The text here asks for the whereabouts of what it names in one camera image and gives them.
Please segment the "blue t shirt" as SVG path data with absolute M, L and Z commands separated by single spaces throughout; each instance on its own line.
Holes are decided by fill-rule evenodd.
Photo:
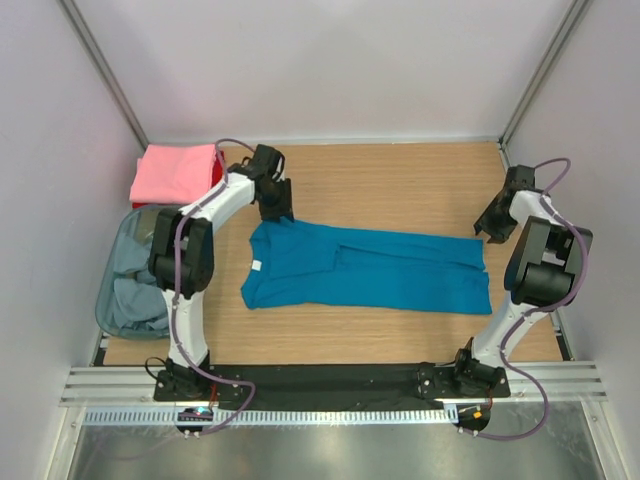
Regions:
M 250 309 L 305 303 L 488 315 L 478 239 L 351 229 L 283 219 L 250 238 L 241 288 Z

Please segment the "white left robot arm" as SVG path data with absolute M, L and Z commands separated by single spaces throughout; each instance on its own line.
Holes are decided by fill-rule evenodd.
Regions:
M 489 276 L 478 240 L 327 226 L 293 214 L 285 157 L 260 144 L 195 202 L 159 212 L 148 260 L 167 304 L 170 350 L 156 378 L 159 400 L 199 400 L 212 374 L 203 304 L 215 269 L 214 236 L 256 205 L 254 264 L 241 288 L 250 309 L 301 304 L 487 315 Z

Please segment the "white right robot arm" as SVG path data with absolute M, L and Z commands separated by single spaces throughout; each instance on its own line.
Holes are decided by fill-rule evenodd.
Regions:
M 492 243 L 521 233 L 504 274 L 505 300 L 489 325 L 458 351 L 450 382 L 460 397 L 502 393 L 511 353 L 541 319 L 570 304 L 588 268 L 593 232 L 567 221 L 552 205 L 550 187 L 536 187 L 537 167 L 516 165 L 474 224 Z

